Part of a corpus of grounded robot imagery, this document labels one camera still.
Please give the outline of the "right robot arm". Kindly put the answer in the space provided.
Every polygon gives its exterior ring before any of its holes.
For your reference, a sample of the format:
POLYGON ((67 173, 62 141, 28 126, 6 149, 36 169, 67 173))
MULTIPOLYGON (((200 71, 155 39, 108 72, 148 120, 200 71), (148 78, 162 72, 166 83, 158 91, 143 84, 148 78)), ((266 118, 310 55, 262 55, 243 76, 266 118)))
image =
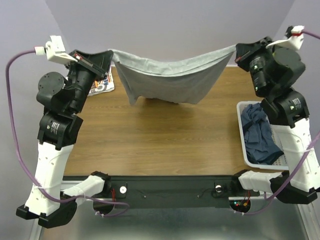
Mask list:
POLYGON ((320 190, 320 165, 310 135, 309 109, 293 84, 306 69, 298 50, 285 40, 265 37, 254 43, 238 43, 236 64, 250 73, 256 96, 280 140, 288 170, 279 173, 244 171, 230 182, 231 192, 247 190, 271 193, 286 204, 307 205, 320 190))

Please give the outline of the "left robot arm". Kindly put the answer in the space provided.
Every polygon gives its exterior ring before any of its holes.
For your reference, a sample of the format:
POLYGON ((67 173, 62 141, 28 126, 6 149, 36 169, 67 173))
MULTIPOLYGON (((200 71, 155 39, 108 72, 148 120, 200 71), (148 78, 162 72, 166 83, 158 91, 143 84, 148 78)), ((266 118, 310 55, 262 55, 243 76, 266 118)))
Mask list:
POLYGON ((107 78, 113 55, 111 50, 94 54, 74 50, 73 61, 65 64, 67 76, 52 71, 40 78, 36 100, 44 109, 37 134, 36 184, 26 203, 17 208, 18 217, 36 219, 47 229, 60 227, 71 221, 86 197, 111 193, 110 176, 98 171, 69 189, 61 190, 61 184, 83 123, 79 113, 93 83, 107 78))

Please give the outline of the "grey tank top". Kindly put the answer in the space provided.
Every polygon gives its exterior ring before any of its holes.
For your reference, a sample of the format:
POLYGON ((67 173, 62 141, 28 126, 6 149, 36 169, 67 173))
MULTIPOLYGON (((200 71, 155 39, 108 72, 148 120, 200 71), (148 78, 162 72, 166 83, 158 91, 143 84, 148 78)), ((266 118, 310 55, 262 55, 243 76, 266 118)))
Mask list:
POLYGON ((188 59, 161 62, 113 50, 113 62, 130 105, 139 97, 181 104, 199 103, 215 85, 235 45, 188 59))

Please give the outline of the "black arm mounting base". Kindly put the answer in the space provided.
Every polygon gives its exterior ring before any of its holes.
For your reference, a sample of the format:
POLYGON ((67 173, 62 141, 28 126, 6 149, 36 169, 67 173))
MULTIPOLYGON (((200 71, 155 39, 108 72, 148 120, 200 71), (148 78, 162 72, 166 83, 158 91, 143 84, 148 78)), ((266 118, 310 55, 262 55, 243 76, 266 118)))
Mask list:
POLYGON ((233 175, 111 176, 97 198, 111 198, 131 209, 229 208, 231 197, 248 195, 233 175))

